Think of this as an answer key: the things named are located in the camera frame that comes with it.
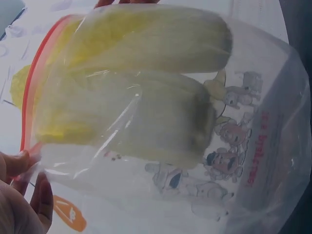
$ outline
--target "orange graphic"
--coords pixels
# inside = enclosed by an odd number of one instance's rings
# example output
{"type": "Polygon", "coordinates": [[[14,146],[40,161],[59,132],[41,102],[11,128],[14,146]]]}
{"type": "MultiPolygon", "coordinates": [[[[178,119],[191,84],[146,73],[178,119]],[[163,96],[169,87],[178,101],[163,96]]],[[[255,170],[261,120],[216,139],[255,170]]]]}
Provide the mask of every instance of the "orange graphic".
{"type": "Polygon", "coordinates": [[[54,211],[69,227],[77,232],[82,232],[87,226],[87,221],[82,216],[81,211],[73,203],[65,199],[56,195],[53,197],[54,211]]]}

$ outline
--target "hand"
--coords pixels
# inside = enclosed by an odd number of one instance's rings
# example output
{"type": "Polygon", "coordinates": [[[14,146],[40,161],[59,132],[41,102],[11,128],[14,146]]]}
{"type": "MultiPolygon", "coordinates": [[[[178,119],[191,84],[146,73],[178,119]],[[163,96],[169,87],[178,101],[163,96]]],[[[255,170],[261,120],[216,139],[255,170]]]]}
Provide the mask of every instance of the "hand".
{"type": "MultiPolygon", "coordinates": [[[[96,7],[113,4],[115,0],[99,0],[96,7]]],[[[120,0],[119,3],[158,3],[160,0],[120,0]]]]}
{"type": "Polygon", "coordinates": [[[40,173],[30,204],[24,198],[35,162],[27,152],[19,156],[0,153],[0,233],[46,234],[52,224],[53,195],[44,173],[40,173]],[[11,178],[24,174],[20,179],[11,178]]]}

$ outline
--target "plastic bag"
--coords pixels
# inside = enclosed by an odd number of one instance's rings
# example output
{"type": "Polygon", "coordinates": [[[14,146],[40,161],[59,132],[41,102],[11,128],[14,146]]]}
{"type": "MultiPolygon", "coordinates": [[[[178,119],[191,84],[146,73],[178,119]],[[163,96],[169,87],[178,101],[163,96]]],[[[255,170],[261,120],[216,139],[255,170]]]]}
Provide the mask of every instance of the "plastic bag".
{"type": "Polygon", "coordinates": [[[275,234],[309,182],[310,104],[297,53],[263,31],[191,8],[109,6],[43,41],[21,148],[155,233],[275,234]]]}

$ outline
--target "dark background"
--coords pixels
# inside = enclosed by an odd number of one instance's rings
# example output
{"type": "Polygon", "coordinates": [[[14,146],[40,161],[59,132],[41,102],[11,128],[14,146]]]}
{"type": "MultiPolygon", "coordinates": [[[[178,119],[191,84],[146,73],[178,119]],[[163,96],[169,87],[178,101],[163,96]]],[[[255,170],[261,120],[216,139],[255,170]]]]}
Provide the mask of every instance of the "dark background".
{"type": "MultiPolygon", "coordinates": [[[[312,0],[279,1],[284,14],[289,43],[299,52],[311,84],[312,0]]],[[[312,234],[311,182],[280,234],[312,234]]]]}

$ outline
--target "red zipper seal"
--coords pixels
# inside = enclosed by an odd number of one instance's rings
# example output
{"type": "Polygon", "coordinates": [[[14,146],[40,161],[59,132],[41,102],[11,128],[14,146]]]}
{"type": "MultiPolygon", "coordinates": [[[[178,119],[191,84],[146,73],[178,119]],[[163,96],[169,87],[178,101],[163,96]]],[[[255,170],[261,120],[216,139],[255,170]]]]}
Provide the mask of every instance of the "red zipper seal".
{"type": "Polygon", "coordinates": [[[39,49],[36,52],[36,55],[34,57],[34,60],[30,66],[30,70],[27,76],[25,90],[24,90],[24,96],[23,96],[23,105],[22,105],[22,132],[21,132],[21,143],[20,143],[20,151],[24,149],[28,149],[29,153],[31,154],[37,154],[39,153],[42,144],[39,142],[36,145],[34,145],[31,149],[30,148],[30,132],[32,129],[32,117],[33,117],[33,108],[31,111],[27,112],[27,107],[29,105],[34,104],[34,96],[36,92],[30,92],[30,89],[36,90],[36,85],[38,83],[38,78],[33,82],[32,78],[34,75],[34,72],[36,70],[37,63],[40,59],[40,56],[49,41],[50,37],[53,35],[55,30],[67,19],[69,19],[72,15],[68,15],[65,17],[62,17],[60,20],[58,20],[53,27],[50,29],[50,31],[47,33],[45,38],[43,39],[39,49]]]}

